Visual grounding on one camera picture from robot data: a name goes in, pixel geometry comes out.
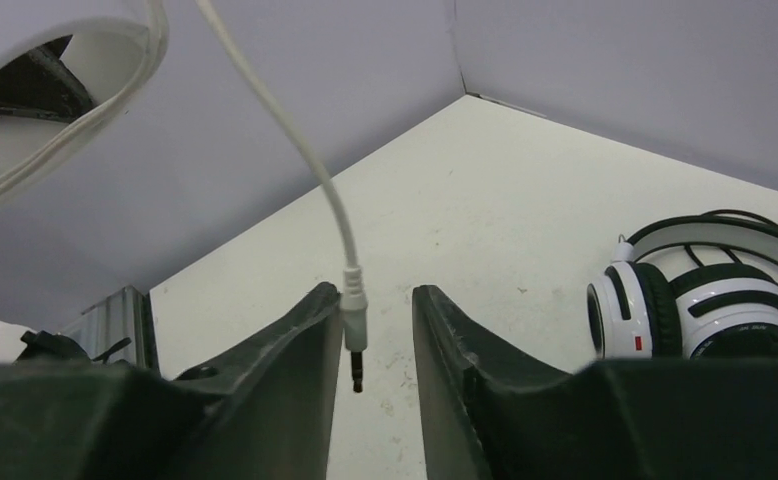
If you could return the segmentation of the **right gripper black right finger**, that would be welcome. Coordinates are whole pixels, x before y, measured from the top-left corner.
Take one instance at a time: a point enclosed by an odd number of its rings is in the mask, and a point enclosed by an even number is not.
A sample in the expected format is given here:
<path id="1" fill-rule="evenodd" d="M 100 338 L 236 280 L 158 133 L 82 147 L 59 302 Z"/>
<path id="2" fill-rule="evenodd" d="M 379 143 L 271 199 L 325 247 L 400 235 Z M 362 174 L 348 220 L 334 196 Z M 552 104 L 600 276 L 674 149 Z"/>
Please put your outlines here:
<path id="1" fill-rule="evenodd" d="M 485 328 L 436 285 L 414 288 L 412 326 L 427 477 L 520 478 L 505 452 L 520 436 L 485 397 L 548 387 L 567 372 Z"/>

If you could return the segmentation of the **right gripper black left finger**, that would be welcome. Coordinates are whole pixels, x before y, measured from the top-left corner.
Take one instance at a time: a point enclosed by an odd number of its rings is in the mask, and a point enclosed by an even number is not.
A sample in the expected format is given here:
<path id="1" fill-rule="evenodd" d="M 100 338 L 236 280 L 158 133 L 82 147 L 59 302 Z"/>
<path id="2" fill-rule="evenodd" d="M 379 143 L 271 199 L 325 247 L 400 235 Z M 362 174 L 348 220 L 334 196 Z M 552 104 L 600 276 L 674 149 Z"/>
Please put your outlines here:
<path id="1" fill-rule="evenodd" d="M 323 479 L 342 344 L 337 288 L 321 282 L 280 319 L 173 384 L 206 402 L 166 479 Z"/>

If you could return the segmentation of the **black and white headphones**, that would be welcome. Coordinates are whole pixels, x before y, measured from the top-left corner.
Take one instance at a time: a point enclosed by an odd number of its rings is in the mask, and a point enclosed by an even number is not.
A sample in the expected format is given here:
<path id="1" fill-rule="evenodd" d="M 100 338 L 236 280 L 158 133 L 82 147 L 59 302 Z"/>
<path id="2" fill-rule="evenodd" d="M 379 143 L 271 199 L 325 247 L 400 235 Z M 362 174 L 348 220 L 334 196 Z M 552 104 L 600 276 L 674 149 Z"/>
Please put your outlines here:
<path id="1" fill-rule="evenodd" d="M 600 358 L 778 359 L 778 224 L 734 209 L 649 224 L 586 303 Z"/>

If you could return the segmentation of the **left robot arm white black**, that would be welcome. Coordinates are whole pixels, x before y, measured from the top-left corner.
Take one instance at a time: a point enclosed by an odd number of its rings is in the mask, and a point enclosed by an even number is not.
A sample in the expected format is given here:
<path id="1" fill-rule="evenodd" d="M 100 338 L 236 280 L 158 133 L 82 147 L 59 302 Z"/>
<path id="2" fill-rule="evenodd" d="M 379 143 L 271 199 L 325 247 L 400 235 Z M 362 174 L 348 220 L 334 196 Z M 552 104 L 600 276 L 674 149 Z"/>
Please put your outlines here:
<path id="1" fill-rule="evenodd" d="M 46 331 L 33 331 L 25 326 L 0 321 L 0 364 L 29 360 L 85 361 L 106 364 L 117 352 L 132 343 L 122 338 L 101 354 L 90 357 L 72 338 Z"/>

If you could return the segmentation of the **aluminium rail frame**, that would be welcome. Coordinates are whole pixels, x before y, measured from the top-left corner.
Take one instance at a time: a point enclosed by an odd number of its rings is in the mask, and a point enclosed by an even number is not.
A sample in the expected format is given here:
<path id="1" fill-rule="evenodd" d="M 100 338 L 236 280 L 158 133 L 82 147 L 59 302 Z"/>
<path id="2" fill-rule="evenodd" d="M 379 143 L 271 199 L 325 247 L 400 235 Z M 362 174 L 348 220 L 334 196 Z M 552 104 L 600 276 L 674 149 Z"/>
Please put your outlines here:
<path id="1" fill-rule="evenodd" d="M 151 299 L 127 286 L 93 305 L 59 332 L 101 362 L 126 361 L 159 372 Z"/>

